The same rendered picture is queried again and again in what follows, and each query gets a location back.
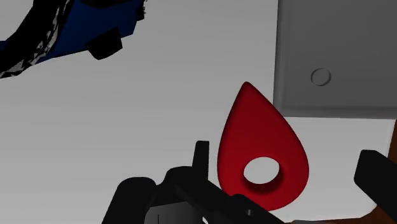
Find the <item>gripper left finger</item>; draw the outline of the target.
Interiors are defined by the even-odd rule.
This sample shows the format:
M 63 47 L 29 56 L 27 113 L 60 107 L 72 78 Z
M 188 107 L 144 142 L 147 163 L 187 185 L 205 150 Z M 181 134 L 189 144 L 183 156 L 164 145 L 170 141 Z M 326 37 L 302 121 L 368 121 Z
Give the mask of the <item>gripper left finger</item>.
M 241 194 L 229 196 L 208 180 L 209 142 L 197 141 L 191 166 L 169 169 L 158 185 L 123 180 L 101 224 L 284 224 Z

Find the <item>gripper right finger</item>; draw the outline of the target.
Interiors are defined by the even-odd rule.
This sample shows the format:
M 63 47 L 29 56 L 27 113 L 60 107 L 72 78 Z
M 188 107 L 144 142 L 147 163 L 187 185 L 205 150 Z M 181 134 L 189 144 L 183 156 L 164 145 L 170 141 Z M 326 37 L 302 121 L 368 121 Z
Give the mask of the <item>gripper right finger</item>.
M 397 214 L 397 163 L 378 151 L 362 150 L 354 182 L 385 213 Z

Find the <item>red teardrop shape with hole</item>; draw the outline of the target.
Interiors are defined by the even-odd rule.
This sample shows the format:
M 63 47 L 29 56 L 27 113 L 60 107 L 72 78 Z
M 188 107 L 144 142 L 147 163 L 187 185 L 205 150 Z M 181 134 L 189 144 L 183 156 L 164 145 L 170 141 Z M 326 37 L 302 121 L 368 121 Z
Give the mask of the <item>red teardrop shape with hole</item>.
M 261 157 L 275 160 L 279 172 L 268 183 L 252 183 L 244 176 L 244 169 Z M 226 119 L 217 175 L 224 192 L 243 194 L 267 211 L 292 203 L 308 182 L 309 163 L 299 138 L 272 103 L 247 81 Z

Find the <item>grey sink basin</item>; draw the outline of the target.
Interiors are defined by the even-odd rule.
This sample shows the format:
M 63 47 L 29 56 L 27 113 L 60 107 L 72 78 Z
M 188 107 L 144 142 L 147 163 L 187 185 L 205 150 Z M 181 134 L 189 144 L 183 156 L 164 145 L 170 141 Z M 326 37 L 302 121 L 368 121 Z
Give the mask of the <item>grey sink basin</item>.
M 397 0 L 278 0 L 274 106 L 397 120 Z

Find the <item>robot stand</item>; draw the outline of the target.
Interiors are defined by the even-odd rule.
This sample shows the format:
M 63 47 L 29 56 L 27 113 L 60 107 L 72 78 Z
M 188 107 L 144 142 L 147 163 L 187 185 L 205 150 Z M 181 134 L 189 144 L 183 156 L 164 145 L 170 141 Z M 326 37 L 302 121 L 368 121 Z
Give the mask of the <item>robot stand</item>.
M 97 60 L 121 50 L 145 16 L 147 0 L 33 0 L 18 29 L 0 41 L 0 79 L 74 53 Z

